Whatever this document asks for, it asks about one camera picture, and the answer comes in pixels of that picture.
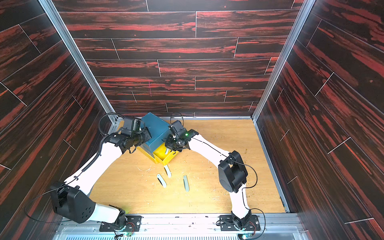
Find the teal drawer cabinet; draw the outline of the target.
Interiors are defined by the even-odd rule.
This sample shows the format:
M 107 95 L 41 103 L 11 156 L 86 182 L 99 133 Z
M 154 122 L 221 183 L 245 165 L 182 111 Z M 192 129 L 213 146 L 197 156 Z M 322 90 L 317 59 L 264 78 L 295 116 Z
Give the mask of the teal drawer cabinet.
M 141 145 L 148 154 L 153 156 L 153 152 L 160 147 L 171 134 L 169 123 L 162 120 L 158 116 L 148 113 L 141 118 L 141 128 L 147 127 L 152 138 Z

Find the yellow drawer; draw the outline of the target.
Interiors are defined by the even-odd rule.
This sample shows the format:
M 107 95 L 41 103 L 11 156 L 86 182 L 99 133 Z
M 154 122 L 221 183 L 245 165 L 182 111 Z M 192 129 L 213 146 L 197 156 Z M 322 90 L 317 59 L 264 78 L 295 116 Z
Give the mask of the yellow drawer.
M 163 143 L 153 152 L 154 158 L 156 158 L 159 161 L 159 164 L 162 164 L 163 166 L 167 165 L 179 153 L 178 151 L 169 149 L 169 153 L 165 155 L 166 149 L 165 143 Z

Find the white fruit knife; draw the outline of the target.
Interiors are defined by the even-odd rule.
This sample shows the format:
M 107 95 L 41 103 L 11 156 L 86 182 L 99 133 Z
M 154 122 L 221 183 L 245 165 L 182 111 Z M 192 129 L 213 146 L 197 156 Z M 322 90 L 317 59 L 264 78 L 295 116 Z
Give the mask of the white fruit knife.
M 169 178 L 171 178 L 171 177 L 172 177 L 172 173 L 171 173 L 171 170 L 170 170 L 170 168 L 168 167 L 168 165 L 165 165 L 165 166 L 164 166 L 164 169 L 165 169 L 165 171 L 166 171 L 166 173 L 167 173 L 167 176 L 168 176 Z
M 158 179 L 158 181 L 160 182 L 160 184 L 163 186 L 163 188 L 166 188 L 166 187 L 167 187 L 167 183 L 166 183 L 166 181 L 164 180 L 164 178 L 161 176 L 161 174 L 157 174 L 157 179 Z

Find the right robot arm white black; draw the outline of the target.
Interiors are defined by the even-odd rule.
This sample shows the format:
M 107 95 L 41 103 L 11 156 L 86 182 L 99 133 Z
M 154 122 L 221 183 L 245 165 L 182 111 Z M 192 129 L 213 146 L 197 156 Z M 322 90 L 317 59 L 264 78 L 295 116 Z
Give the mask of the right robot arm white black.
M 251 219 L 245 194 L 248 171 L 241 155 L 237 151 L 228 152 L 206 140 L 195 130 L 187 130 L 180 121 L 173 122 L 169 129 L 166 148 L 182 152 L 184 149 L 194 151 L 205 157 L 218 169 L 219 182 L 230 194 L 232 203 L 232 221 L 238 230 L 244 230 Z

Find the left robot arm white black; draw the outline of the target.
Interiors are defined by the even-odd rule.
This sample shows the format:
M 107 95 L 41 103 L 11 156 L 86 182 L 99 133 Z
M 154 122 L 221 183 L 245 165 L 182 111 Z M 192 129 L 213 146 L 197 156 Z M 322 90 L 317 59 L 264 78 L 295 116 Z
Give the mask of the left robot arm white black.
M 117 231 L 129 225 L 126 212 L 118 207 L 97 204 L 88 196 L 94 184 L 131 147 L 138 147 L 151 139 L 148 128 L 138 131 L 122 129 L 102 138 L 99 149 L 79 170 L 63 182 L 54 182 L 51 201 L 54 213 L 78 224 L 97 221 L 110 224 Z

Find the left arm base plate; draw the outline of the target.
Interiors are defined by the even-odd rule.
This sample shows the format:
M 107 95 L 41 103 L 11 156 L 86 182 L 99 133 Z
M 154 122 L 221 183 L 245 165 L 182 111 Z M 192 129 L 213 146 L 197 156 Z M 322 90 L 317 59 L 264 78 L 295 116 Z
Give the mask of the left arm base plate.
M 102 222 L 99 231 L 110 233 L 134 233 L 140 230 L 142 216 L 140 215 L 125 215 L 119 217 L 114 223 Z

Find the aluminium front rail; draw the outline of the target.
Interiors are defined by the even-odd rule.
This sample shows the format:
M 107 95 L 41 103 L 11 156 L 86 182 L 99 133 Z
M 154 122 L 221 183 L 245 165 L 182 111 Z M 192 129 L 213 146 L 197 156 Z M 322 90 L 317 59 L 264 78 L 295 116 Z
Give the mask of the aluminium front rail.
M 55 240 L 309 240 L 297 214 L 256 214 L 259 219 L 245 231 L 219 224 L 220 214 L 143 214 L 133 232 L 101 232 L 101 223 L 64 223 Z

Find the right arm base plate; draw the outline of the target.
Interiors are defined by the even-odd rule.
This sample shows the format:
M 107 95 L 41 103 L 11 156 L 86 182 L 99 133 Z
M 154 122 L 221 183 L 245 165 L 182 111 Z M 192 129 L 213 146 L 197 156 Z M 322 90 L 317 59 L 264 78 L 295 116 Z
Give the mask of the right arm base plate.
M 236 217 L 233 214 L 220 215 L 216 222 L 216 226 L 220 227 L 221 231 L 260 231 L 260 222 L 258 216 L 247 215 L 243 219 Z

